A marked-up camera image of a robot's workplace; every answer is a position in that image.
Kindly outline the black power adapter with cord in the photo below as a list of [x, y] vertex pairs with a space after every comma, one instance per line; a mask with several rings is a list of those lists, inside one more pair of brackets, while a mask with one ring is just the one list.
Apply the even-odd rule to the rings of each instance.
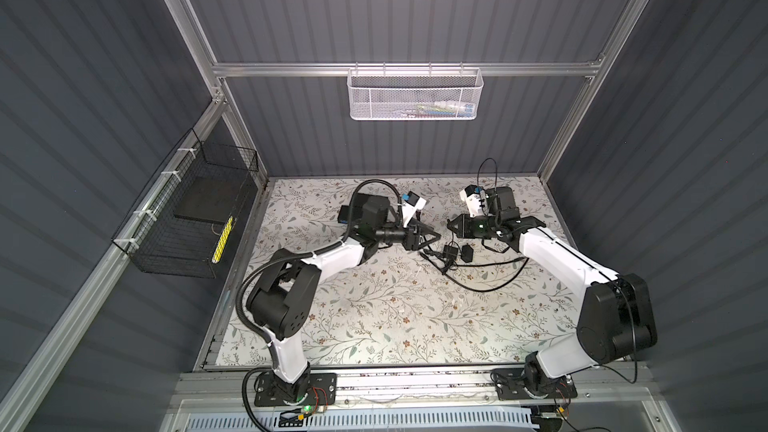
[[455, 262], [459, 256], [459, 247], [446, 244], [442, 250], [443, 260], [445, 262]]

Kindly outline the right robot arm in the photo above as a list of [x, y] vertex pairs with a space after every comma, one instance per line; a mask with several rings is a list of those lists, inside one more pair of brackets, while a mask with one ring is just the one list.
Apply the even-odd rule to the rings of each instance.
[[526, 358], [523, 384], [535, 397], [552, 393], [567, 376], [654, 346], [658, 333], [647, 283], [621, 275], [561, 240], [534, 216], [522, 216], [509, 187], [472, 184], [459, 192], [468, 211], [447, 227], [465, 239], [497, 239], [538, 263], [574, 295], [575, 331]]

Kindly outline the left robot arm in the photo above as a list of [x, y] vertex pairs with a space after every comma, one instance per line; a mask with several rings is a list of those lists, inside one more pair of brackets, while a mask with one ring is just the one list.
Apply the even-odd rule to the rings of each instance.
[[343, 234], [308, 252], [282, 248], [239, 286], [234, 311], [242, 325], [264, 340], [272, 373], [288, 386], [305, 380], [310, 365], [300, 332], [309, 319], [319, 285], [371, 259], [381, 248], [420, 251], [441, 235], [420, 220], [427, 199], [399, 192], [383, 179], [368, 179], [342, 205], [337, 220]]

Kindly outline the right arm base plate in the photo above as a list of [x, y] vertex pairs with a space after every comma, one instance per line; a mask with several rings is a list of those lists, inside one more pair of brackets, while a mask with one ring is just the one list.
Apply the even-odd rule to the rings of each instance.
[[491, 371], [490, 378], [500, 400], [570, 400], [578, 396], [570, 378], [552, 379], [525, 367], [496, 368]]

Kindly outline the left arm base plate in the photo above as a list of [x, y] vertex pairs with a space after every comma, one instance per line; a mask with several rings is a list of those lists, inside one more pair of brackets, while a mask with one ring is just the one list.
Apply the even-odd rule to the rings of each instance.
[[338, 376], [334, 373], [304, 373], [290, 384], [273, 372], [261, 373], [254, 386], [256, 407], [289, 405], [333, 405], [336, 401]]

